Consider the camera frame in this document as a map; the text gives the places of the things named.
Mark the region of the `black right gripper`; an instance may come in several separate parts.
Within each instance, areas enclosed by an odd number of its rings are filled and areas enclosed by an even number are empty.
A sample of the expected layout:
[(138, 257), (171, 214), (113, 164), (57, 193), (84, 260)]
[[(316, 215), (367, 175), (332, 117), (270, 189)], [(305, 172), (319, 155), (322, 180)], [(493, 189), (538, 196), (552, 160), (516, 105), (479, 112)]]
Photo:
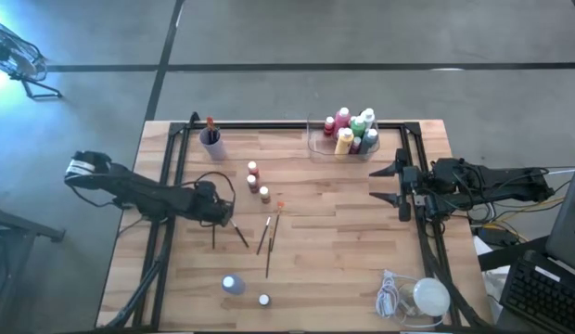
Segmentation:
[(408, 160), (408, 151), (398, 148), (395, 161), (391, 165), (372, 172), (370, 177), (392, 177), (399, 175), (400, 194), (370, 192), (369, 195), (399, 208), (399, 219), (402, 222), (411, 220), (411, 204), (407, 201), (408, 195), (427, 196), (424, 200), (425, 216), (429, 220), (439, 218), (438, 202), (436, 200), (437, 182), (433, 172), (422, 172)]

